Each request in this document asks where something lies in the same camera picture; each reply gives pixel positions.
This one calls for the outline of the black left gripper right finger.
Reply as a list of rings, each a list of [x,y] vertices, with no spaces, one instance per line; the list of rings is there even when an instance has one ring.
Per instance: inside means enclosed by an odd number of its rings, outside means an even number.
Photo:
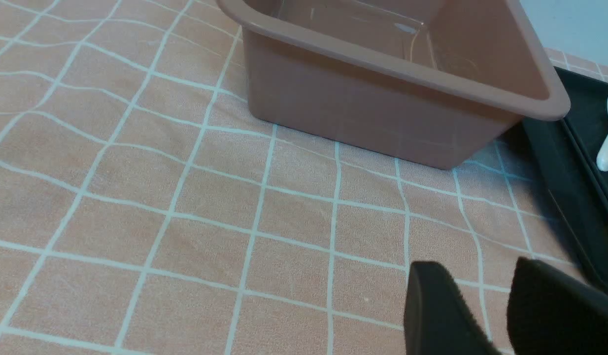
[[[517,355],[608,355],[608,295],[543,261],[520,257],[507,334]]]

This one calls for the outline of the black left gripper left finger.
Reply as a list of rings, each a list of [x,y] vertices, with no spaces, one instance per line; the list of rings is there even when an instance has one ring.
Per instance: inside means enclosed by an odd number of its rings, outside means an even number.
[[[408,355],[498,355],[453,277],[436,261],[413,261],[405,300]]]

